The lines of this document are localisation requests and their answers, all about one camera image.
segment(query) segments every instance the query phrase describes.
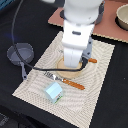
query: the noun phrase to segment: black surface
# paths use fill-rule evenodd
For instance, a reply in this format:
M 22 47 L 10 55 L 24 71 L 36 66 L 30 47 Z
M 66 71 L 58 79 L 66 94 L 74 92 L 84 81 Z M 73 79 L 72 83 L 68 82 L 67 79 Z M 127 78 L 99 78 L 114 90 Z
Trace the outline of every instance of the black surface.
M 11 20 L 15 10 L 14 7 L 0 16 L 0 104 L 51 128 L 75 128 L 59 117 L 12 96 L 22 82 L 21 67 L 14 66 L 7 58 L 7 50 L 11 46 Z M 14 30 L 15 41 L 32 45 L 35 58 L 31 65 L 37 63 L 58 32 L 63 30 L 48 24 L 48 19 L 55 10 L 56 8 L 38 0 L 25 0 L 18 13 Z M 92 37 L 115 45 L 115 49 L 90 128 L 128 128 L 128 44 Z M 26 67 L 26 71 L 29 73 L 31 69 Z

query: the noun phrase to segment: brush handle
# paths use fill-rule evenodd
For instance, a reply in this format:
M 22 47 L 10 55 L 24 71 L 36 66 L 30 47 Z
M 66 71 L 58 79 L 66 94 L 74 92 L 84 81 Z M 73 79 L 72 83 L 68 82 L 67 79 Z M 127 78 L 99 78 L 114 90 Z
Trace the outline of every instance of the brush handle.
M 88 59 L 88 62 L 97 63 L 97 60 L 90 58 L 90 59 Z
M 73 86 L 75 88 L 78 88 L 78 89 L 81 89 L 81 90 L 85 89 L 83 85 L 77 84 L 75 82 L 72 82 L 72 81 L 69 81 L 69 80 L 66 80 L 66 79 L 63 79 L 63 83 L 71 85 L 71 86 Z

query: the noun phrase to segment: black table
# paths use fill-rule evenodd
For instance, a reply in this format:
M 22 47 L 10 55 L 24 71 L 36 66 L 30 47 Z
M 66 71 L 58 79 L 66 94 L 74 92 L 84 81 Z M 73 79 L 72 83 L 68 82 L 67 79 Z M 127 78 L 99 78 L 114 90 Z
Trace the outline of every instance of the black table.
M 63 28 L 49 25 L 48 19 L 57 8 L 39 0 L 25 0 L 15 24 L 15 42 L 32 45 L 35 65 L 45 49 Z M 75 128 L 72 124 L 12 96 L 22 82 L 21 67 L 7 58 L 11 43 L 11 23 L 16 6 L 0 15 L 0 105 L 23 113 L 51 128 Z M 128 128 L 128 44 L 93 36 L 115 45 L 90 128 Z M 31 71 L 25 67 L 27 74 Z

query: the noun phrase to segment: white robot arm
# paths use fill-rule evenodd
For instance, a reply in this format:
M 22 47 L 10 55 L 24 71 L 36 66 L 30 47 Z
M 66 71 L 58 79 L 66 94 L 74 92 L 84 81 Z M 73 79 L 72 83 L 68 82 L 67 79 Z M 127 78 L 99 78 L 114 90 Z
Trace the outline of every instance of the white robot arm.
M 63 3 L 64 8 L 64 65 L 76 68 L 83 50 L 87 48 L 95 21 L 99 15 L 99 6 L 103 0 L 42 0 L 51 4 Z

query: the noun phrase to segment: beige cloth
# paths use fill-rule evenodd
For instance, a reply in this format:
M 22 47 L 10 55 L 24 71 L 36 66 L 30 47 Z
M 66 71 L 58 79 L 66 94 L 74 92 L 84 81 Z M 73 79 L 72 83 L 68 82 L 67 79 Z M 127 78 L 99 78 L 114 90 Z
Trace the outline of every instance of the beige cloth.
M 63 50 L 62 36 L 63 32 L 59 32 L 35 65 L 36 67 L 56 67 L 57 62 L 63 56 L 61 53 Z M 37 70 L 32 70 L 29 73 L 28 79 L 21 83 L 13 96 L 48 111 L 79 128 L 89 128 L 113 50 L 113 45 L 94 40 L 92 58 L 97 59 L 98 63 L 88 63 L 80 75 L 72 79 L 73 82 L 85 86 L 85 90 L 79 90 L 61 81 L 56 81 L 64 91 L 64 96 L 56 104 L 47 100 L 43 93 L 43 89 L 53 80 L 44 76 L 44 72 Z

